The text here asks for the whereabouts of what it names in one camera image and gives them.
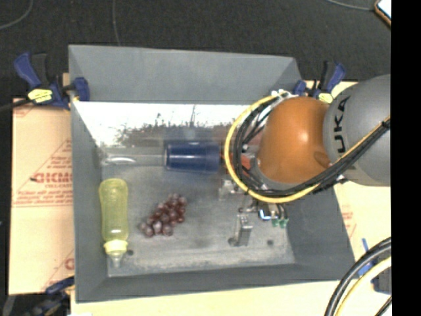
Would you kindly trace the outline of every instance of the gray bin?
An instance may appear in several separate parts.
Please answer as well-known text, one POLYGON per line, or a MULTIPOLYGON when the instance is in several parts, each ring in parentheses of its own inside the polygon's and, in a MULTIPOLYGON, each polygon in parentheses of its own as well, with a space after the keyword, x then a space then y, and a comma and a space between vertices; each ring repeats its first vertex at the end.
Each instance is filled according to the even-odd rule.
MULTIPOLYGON (((69 58, 70 79, 85 77, 92 101, 247 105, 270 90, 291 89, 300 79, 289 57, 72 45, 69 58)), ((72 107, 72 150, 77 302, 337 280, 354 262, 331 190, 288 205, 286 229, 251 216, 253 239, 233 248, 227 239, 243 198, 218 200, 223 170, 192 176, 162 165, 102 167, 77 107, 72 107), (131 189, 133 254, 121 269, 109 265, 101 237, 97 191, 110 176, 125 178, 131 189), (185 224, 168 239, 142 238, 138 219, 170 192, 190 200, 185 224)))

